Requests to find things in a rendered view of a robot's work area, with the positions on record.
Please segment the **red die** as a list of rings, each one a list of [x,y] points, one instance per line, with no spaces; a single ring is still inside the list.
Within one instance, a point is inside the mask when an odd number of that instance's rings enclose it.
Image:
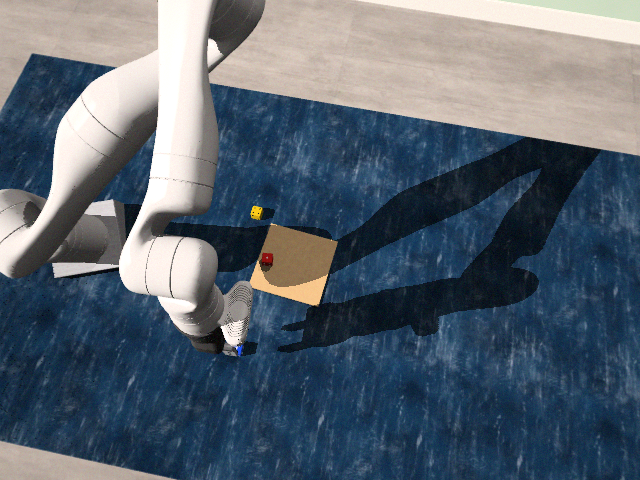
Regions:
[[[262,262],[263,266],[272,266],[273,265],[273,254],[272,253],[263,253],[261,262]]]

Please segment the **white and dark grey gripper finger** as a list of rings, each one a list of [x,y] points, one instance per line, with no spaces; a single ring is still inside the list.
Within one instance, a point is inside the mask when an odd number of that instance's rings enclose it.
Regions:
[[[225,355],[238,356],[236,347],[229,345],[229,343],[224,344],[223,352]]]

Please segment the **yellow die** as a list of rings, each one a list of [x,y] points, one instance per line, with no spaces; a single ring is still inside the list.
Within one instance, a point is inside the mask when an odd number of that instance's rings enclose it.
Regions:
[[[261,220],[262,215],[263,215],[263,208],[257,207],[257,206],[253,206],[252,211],[251,211],[251,217],[253,219]]]

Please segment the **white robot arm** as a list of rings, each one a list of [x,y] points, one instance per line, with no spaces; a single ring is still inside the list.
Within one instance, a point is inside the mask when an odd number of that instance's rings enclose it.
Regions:
[[[1,273],[22,278],[45,263],[102,256],[107,227],[85,211],[157,129],[151,179],[120,276],[130,291],[158,296],[180,323],[214,312],[215,249],[164,230],[211,206],[219,133],[209,73],[252,33],[265,2],[158,0],[158,49],[97,78],[61,120],[48,200],[0,190]]]

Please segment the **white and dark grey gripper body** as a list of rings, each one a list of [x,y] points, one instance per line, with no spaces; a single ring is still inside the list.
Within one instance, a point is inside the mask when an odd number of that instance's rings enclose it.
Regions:
[[[199,352],[219,354],[224,349],[225,340],[231,346],[240,347],[247,337],[253,302],[252,285],[248,281],[238,281],[225,295],[216,287],[219,295],[217,307],[204,321],[183,324],[170,316],[174,326],[192,340],[192,346]]]

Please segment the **tan square mat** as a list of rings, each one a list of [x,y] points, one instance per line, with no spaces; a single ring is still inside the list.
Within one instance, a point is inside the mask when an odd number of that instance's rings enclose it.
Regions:
[[[272,224],[252,274],[252,288],[318,307],[338,242]],[[273,265],[262,265],[262,253]]]

